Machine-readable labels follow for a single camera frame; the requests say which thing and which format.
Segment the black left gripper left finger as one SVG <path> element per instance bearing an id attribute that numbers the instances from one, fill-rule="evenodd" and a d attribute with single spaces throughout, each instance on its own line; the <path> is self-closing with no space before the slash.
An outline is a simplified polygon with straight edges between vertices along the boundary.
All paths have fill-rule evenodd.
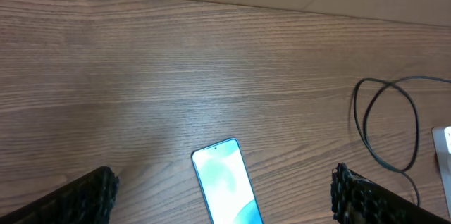
<path id="1" fill-rule="evenodd" d="M 101 166 L 1 217 L 2 224 L 109 224 L 119 177 Z"/>

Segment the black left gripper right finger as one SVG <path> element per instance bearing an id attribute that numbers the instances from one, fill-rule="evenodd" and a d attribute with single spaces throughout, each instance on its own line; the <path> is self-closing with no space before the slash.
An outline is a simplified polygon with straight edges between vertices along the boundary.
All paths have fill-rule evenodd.
<path id="1" fill-rule="evenodd" d="M 340 224 L 450 224 L 339 163 L 330 189 L 333 220 Z"/>

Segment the Galaxy S24+ smartphone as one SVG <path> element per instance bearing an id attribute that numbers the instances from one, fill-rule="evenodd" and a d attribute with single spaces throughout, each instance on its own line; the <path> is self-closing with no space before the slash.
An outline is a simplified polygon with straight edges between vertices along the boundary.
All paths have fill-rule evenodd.
<path id="1" fill-rule="evenodd" d="M 191 159 L 213 224 L 263 224 L 235 138 L 198 149 Z"/>

